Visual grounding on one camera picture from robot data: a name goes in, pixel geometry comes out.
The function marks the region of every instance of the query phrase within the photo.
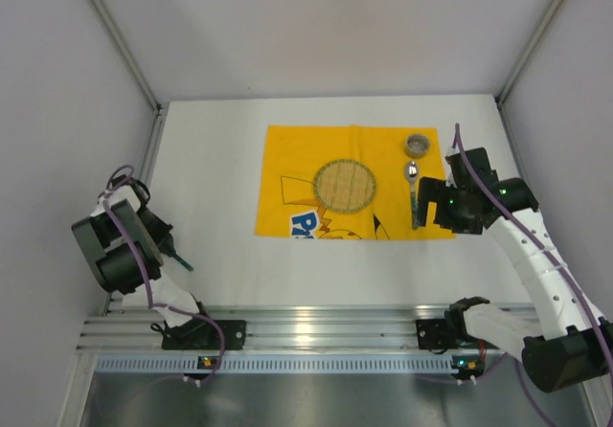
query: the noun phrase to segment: yellow placemat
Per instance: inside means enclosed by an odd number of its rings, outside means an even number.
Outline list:
[[[404,167],[410,159],[404,142],[420,133],[430,140],[430,150],[418,159],[420,176],[444,179],[443,160],[435,128],[396,127],[268,127],[261,174],[258,236],[298,238],[373,238],[407,240],[453,238],[450,231],[433,224],[434,209],[428,212],[425,228],[411,228],[411,200]],[[330,170],[356,173],[361,178],[364,195],[375,178],[375,197],[356,213],[327,209],[315,197],[314,181],[318,172],[328,192]],[[350,211],[360,203],[345,196]]]

